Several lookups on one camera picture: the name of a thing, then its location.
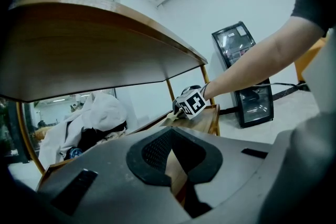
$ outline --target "white floor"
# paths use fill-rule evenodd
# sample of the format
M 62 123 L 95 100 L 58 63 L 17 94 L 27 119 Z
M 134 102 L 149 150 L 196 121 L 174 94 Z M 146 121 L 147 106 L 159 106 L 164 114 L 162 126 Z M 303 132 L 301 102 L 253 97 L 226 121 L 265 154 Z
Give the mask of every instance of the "white floor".
M 274 120 L 270 122 L 241 129 L 235 114 L 220 116 L 220 135 L 272 144 L 279 132 L 293 129 L 317 113 L 318 108 L 313 95 L 310 92 L 297 91 L 274 102 Z M 36 189 L 41 173 L 33 162 L 10 164 L 8 168 L 14 178 Z

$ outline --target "white cloth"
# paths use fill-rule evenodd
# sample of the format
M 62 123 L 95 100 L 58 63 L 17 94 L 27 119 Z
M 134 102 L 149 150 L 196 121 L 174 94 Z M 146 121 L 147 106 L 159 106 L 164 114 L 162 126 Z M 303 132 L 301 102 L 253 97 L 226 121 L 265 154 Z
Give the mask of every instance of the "white cloth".
M 126 110 L 112 95 L 91 93 L 83 108 L 70 114 L 46 133 L 41 142 L 39 160 L 44 168 L 64 160 L 66 152 L 76 147 L 86 129 L 111 130 L 127 118 Z

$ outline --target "glass door refrigerator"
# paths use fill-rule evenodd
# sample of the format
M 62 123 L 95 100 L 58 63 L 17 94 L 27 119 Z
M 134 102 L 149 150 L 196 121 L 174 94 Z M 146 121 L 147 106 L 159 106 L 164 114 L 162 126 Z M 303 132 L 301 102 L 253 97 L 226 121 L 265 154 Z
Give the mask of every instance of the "glass door refrigerator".
M 243 22 L 212 33 L 218 54 L 226 68 L 230 68 L 256 43 Z M 268 84 L 269 79 L 260 84 Z M 237 117 L 242 128 L 264 123 L 274 118 L 270 86 L 251 87 L 231 93 L 233 104 L 238 107 Z

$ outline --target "orange object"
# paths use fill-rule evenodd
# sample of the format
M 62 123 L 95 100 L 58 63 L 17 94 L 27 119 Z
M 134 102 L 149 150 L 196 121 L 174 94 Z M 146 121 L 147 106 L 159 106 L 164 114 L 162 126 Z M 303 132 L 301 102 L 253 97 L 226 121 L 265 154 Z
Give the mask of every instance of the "orange object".
M 314 59 L 315 55 L 320 51 L 325 43 L 326 39 L 320 38 L 304 55 L 302 55 L 294 62 L 296 74 L 299 81 L 304 81 L 304 78 L 302 77 L 302 72 L 305 70 L 311 60 Z

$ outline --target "black sleeve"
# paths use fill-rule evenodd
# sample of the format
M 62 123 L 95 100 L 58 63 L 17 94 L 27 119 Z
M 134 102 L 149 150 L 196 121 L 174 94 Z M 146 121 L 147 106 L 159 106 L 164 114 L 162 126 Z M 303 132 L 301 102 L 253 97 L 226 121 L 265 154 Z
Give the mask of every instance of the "black sleeve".
M 292 16 L 307 19 L 326 33 L 335 24 L 335 5 L 332 0 L 295 0 Z

